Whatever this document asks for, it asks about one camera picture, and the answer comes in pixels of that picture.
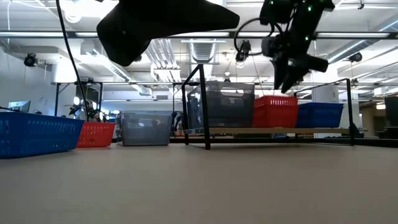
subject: black cable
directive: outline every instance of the black cable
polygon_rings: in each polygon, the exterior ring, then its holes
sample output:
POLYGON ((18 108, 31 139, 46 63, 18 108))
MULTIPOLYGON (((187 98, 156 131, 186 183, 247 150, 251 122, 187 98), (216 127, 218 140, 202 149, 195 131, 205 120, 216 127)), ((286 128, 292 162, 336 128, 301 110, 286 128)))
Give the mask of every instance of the black cable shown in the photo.
POLYGON ((86 107, 85 114, 86 114, 86 120, 88 121, 88 112, 87 112, 88 107, 87 107, 86 96, 85 96, 85 93, 83 91, 83 85, 81 84, 81 81, 80 81, 80 76, 79 76, 79 73, 78 73, 78 70, 77 70, 77 67, 76 67, 76 64, 75 64, 75 60, 73 59, 72 51, 70 50, 70 46, 69 46, 69 42, 68 42, 68 36, 67 36, 66 29, 65 29, 65 24, 63 23, 63 16, 62 16, 60 0, 55 0, 55 3, 57 5, 58 17, 60 18, 63 39, 65 40, 65 45, 67 46, 68 55, 70 57, 70 61, 72 62, 73 69, 75 70, 77 83, 79 85, 79 89, 80 89, 81 95, 83 96, 83 100, 85 102, 85 107, 86 107))
MULTIPOLYGON (((241 25, 241 27, 239 27, 239 29, 236 31, 235 36, 234 36, 234 47, 235 49, 238 51, 238 53, 241 53, 241 49, 239 49, 237 43, 236 43, 236 39, 238 38, 239 33, 242 31, 242 29, 244 27, 246 27, 248 24, 254 22, 254 21, 259 21, 260 17, 258 18, 254 18, 254 19, 250 19, 248 21, 246 21, 244 24, 241 25)), ((269 34, 267 35, 267 37, 270 37, 274 32, 275 32, 275 27, 277 28, 278 32, 280 35, 284 34, 284 31, 282 30, 282 28, 280 27, 280 25, 276 22, 269 22, 269 25, 271 26, 271 31, 269 32, 269 34)), ((257 56, 257 55, 261 55, 262 52, 257 52, 257 53, 250 53, 249 56, 257 56)))
POLYGON ((20 110, 15 110, 15 109, 12 109, 12 108, 5 108, 5 107, 2 107, 2 106, 0 106, 0 110, 8 110, 8 111, 13 111, 13 112, 21 112, 20 110))
MULTIPOLYGON (((234 36, 234 46, 235 46, 235 49, 238 51, 238 53, 241 52, 241 49, 239 49, 239 47, 238 47, 238 45, 237 45, 237 43, 236 43, 236 39, 238 38, 239 33, 240 33, 240 32, 242 31, 242 29, 243 29, 244 27, 246 27, 248 24, 250 24, 250 23, 252 23, 252 22, 254 22, 254 21, 259 21, 259 20, 260 20, 260 17, 254 18, 254 19, 250 19, 250 20, 246 21, 244 24, 242 24, 241 27, 239 27, 239 29, 236 31, 235 36, 234 36)), ((271 35, 274 33, 274 31, 275 31, 274 25, 270 23, 270 26, 271 26, 271 31, 269 32, 269 34, 268 34, 267 37, 271 36, 271 35)), ((262 52, 251 53, 251 54, 249 54, 249 56, 256 56, 256 55, 261 55, 261 54, 262 54, 262 52)))

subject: fluorescent light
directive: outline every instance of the fluorescent light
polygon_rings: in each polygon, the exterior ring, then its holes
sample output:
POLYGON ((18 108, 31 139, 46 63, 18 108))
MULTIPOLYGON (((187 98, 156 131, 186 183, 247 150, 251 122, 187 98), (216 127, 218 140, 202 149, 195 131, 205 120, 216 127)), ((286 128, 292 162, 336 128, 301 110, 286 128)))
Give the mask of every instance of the fluorescent light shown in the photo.
POLYGON ((62 32, 0 32, 0 37, 63 37, 62 32))
POLYGON ((183 44, 225 44, 225 40, 181 40, 183 44))
POLYGON ((127 100, 102 100, 102 102, 123 102, 127 100))
POLYGON ((386 109, 386 105, 376 105, 376 109, 377 110, 385 110, 386 109))
POLYGON ((334 37, 344 37, 344 38, 385 38, 390 33, 387 32, 361 32, 361 33, 350 33, 350 32, 319 32, 317 34, 318 38, 334 38, 334 37))
POLYGON ((173 85, 173 83, 170 83, 170 82, 159 82, 159 83, 155 83, 155 82, 153 82, 153 83, 137 82, 137 84, 140 84, 140 85, 173 85))
POLYGON ((229 32, 192 32, 186 34, 177 34, 172 37, 228 37, 229 32))
POLYGON ((336 55, 333 56, 332 58, 329 58, 329 59, 328 59, 329 63, 330 63, 331 61, 333 61, 334 59, 340 57, 340 56, 341 56, 342 54, 344 54, 345 52, 347 52, 347 51, 353 49, 354 47, 358 46, 359 44, 362 44, 363 42, 364 42, 364 40, 361 40, 361 41, 359 41, 358 43, 352 45, 351 47, 348 47, 347 49, 342 50, 340 53, 336 54, 336 55))
MULTIPOLYGON (((275 37, 278 34, 278 32, 274 32, 271 37, 275 37)), ((266 37, 268 35, 269 32, 240 32, 238 37, 266 37)))
POLYGON ((75 34, 77 37, 98 37, 96 32, 77 32, 75 34))
POLYGON ((103 85, 130 85, 128 82, 104 82, 103 85))

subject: security camera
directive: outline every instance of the security camera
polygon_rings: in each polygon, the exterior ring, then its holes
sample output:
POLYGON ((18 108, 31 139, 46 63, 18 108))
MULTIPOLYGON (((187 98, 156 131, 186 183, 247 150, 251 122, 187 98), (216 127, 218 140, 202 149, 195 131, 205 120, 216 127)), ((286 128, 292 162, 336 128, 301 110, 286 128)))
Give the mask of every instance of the security camera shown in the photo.
POLYGON ((360 61, 362 61, 362 54, 359 52, 355 53, 355 54, 349 56, 348 60, 350 62, 360 62, 360 61))
POLYGON ((38 63, 38 60, 36 58, 35 53, 29 53, 27 54, 25 60, 24 60, 24 65, 27 67, 36 67, 38 63))

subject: storage bin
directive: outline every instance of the storage bin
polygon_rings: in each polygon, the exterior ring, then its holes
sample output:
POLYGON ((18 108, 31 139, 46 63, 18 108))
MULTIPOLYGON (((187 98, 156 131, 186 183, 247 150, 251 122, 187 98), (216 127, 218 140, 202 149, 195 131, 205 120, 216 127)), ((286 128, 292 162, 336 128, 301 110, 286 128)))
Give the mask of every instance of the storage bin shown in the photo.
POLYGON ((66 152, 76 148, 84 121, 0 112, 0 158, 66 152))
POLYGON ((171 115, 123 113, 123 146, 166 146, 171 127, 171 115))
POLYGON ((341 103, 304 103, 298 106, 297 128, 338 128, 341 103))
MULTIPOLYGON (((188 127, 203 128, 200 86, 188 93, 188 127)), ((206 82, 210 127, 241 127, 252 125, 254 85, 230 82, 206 82)))
POLYGON ((112 143, 115 123, 85 122, 77 147, 108 147, 112 143))
POLYGON ((299 106, 296 97, 263 96, 254 100, 254 128, 294 128, 299 106))

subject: ceiling duct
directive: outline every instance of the ceiling duct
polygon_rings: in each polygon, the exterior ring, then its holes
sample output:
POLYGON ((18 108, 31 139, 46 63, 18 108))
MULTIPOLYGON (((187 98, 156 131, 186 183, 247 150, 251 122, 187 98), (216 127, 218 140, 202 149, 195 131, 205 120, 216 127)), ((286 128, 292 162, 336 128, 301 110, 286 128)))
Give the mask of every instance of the ceiling duct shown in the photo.
POLYGON ((190 53, 190 72, 192 72, 197 64, 203 64, 205 77, 211 75, 213 71, 213 64, 216 62, 216 53, 218 51, 218 44, 224 44, 223 40, 182 40, 183 43, 188 44, 188 51, 190 53))
MULTIPOLYGON (((381 29, 376 29, 377 32, 397 32, 398 30, 398 16, 394 16, 392 19, 388 20, 387 26, 379 26, 383 27, 381 29)), ((346 59, 349 56, 379 42, 380 40, 354 40, 350 43, 340 47, 336 51, 330 53, 326 59, 329 61, 329 64, 333 64, 339 62, 340 60, 346 59)))
POLYGON ((216 44, 189 43, 189 51, 196 63, 210 63, 216 52, 216 44))
MULTIPOLYGON (((82 55, 92 55, 104 65, 110 72, 122 78, 125 82, 136 82, 135 79, 129 76, 129 73, 125 71, 125 69, 119 67, 115 63, 111 62, 107 57, 99 52, 101 45, 98 41, 94 40, 84 40, 80 46, 80 54, 82 55)), ((150 88, 146 88, 142 85, 131 85, 135 88, 141 96, 152 96, 152 90, 150 88)))

